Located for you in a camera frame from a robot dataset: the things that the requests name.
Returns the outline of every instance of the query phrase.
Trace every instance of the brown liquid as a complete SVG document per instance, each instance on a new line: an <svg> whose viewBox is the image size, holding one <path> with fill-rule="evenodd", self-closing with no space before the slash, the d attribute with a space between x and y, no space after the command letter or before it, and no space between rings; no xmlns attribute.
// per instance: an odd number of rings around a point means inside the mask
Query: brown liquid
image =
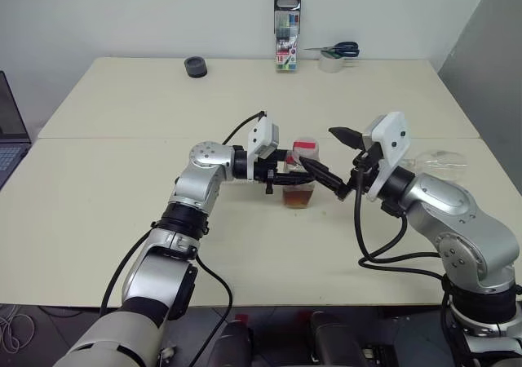
<svg viewBox="0 0 522 367"><path fill-rule="evenodd" d="M289 208L301 209L308 206L313 190L283 190L283 202Z"/></svg>

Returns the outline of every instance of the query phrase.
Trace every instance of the table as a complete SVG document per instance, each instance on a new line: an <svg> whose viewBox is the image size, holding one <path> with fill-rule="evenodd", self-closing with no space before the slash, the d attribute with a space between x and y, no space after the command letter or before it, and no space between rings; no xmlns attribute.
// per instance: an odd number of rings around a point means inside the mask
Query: table
<svg viewBox="0 0 522 367"><path fill-rule="evenodd" d="M296 74L276 73L271 60L206 63L208 74L194 79L182 59L97 59L39 137L218 140L259 110L283 139L330 137L338 124L364 130L395 110L405 112L412 137L479 137L424 60L355 60L336 74L316 61L299 62Z"/></svg>
<svg viewBox="0 0 522 367"><path fill-rule="evenodd" d="M164 210L193 144L181 138L39 139L0 191L2 303L99 306L122 256ZM332 138L320 146L322 161L347 175L355 152ZM522 245L522 197L483 141L414 139L408 157L434 148L466 155L460 183ZM431 278L357 267L352 198L340 203L319 186L309 208L288 210L280 190L263 192L259 184L225 183L201 241L202 259L229 282L236 305L440 302L440 286ZM364 200L370 248L399 228L379 207ZM410 229L396 252L432 249ZM437 259L414 261L407 264L442 272ZM516 271L522 278L520 261ZM111 306L119 305L120 289L121 281ZM221 286L200 271L191 304L226 302Z"/></svg>

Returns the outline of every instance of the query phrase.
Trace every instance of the blue scissor handle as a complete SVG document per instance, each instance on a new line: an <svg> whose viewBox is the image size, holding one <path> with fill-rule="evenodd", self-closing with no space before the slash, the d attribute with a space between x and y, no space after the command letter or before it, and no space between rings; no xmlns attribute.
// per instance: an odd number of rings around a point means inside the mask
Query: blue scissor handle
<svg viewBox="0 0 522 367"><path fill-rule="evenodd" d="M342 57L357 57L359 55L359 45L357 42L340 42L332 47L332 51Z"/></svg>

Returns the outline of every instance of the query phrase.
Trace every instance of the clear plastic bottle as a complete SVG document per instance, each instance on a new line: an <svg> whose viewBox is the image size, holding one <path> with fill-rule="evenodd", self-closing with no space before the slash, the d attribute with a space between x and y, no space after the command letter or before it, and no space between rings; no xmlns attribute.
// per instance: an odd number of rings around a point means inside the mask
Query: clear plastic bottle
<svg viewBox="0 0 522 367"><path fill-rule="evenodd" d="M458 181L466 173L466 157L441 149L432 149L414 159L403 159L400 165L415 174L427 173L447 181Z"/></svg>
<svg viewBox="0 0 522 367"><path fill-rule="evenodd" d="M308 157L319 160L319 145L309 137L302 137L294 141L292 151L289 151L285 160L285 172L304 173L306 170L299 163L299 157ZM283 202L292 209L302 209L308 206L312 197L315 183L303 183L295 186L283 186Z"/></svg>

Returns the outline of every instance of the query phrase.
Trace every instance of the laptop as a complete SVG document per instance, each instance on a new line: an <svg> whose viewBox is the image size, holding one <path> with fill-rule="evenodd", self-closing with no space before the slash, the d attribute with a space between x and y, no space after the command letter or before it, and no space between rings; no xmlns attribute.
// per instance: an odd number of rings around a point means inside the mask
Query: laptop
<svg viewBox="0 0 522 367"><path fill-rule="evenodd" d="M31 147L31 139L7 84L0 71L0 189Z"/></svg>

